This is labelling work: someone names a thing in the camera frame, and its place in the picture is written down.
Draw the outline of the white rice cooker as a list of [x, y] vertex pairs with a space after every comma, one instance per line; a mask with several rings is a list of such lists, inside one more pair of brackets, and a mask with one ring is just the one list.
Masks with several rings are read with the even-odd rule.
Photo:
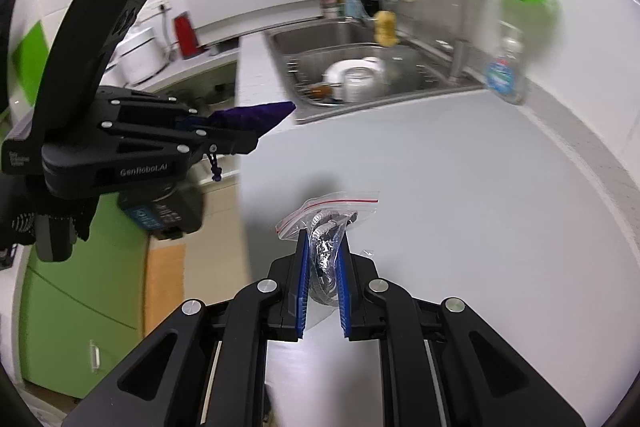
[[159, 74], [167, 65], [167, 52], [153, 27], [132, 28], [116, 46], [115, 64], [126, 83], [138, 84]]

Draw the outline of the yellow sponge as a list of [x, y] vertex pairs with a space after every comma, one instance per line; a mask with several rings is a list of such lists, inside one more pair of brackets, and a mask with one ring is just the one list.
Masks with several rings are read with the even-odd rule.
[[380, 46], [396, 46], [396, 14], [392, 11], [378, 11], [374, 17], [374, 38]]

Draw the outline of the clear soap pump bottle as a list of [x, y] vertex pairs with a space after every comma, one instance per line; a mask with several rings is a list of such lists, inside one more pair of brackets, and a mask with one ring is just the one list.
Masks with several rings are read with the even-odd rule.
[[503, 101], [514, 105], [524, 102], [527, 90], [522, 51], [520, 38], [503, 37], [485, 72], [487, 88]]

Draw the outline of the stainless steel sink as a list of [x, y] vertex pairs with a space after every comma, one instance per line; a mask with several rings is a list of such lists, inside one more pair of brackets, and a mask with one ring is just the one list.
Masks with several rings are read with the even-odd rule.
[[266, 39], [299, 124], [483, 88], [477, 72], [450, 51], [405, 36], [381, 46], [354, 20], [281, 26]]

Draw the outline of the white bowls in sink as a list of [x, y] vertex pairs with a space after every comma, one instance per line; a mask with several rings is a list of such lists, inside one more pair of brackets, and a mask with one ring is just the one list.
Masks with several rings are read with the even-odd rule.
[[341, 60], [326, 69], [322, 81], [331, 88], [331, 98], [341, 103], [363, 103], [385, 93], [385, 65], [377, 57]]

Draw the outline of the orange floor mat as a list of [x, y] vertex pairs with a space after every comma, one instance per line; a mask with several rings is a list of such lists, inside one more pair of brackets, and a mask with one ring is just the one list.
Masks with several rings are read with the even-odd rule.
[[186, 245], [154, 247], [146, 257], [143, 326], [150, 335], [183, 302]]

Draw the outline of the black trash can blue label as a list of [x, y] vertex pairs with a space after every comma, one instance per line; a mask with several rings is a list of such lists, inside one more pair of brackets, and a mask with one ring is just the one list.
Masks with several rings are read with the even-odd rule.
[[164, 241], [202, 227], [205, 196], [196, 182], [185, 179], [119, 193], [117, 205], [142, 230]]

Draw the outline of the purple cloth pouch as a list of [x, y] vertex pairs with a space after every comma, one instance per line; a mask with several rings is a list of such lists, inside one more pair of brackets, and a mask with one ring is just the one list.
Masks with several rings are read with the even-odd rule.
[[[207, 118], [205, 127], [255, 131], [260, 139], [277, 128], [295, 109], [296, 106], [291, 101], [238, 106], [213, 113]], [[219, 182], [222, 177], [222, 168], [218, 165], [217, 156], [207, 153], [212, 179], [215, 182]]]

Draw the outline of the clear zip bag with foil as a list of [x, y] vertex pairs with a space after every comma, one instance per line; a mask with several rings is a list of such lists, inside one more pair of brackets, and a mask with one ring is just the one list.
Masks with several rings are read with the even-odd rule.
[[336, 307], [338, 250], [349, 227], [375, 213], [378, 192], [334, 192], [307, 199], [277, 225], [279, 239], [306, 233], [309, 296], [323, 306]]

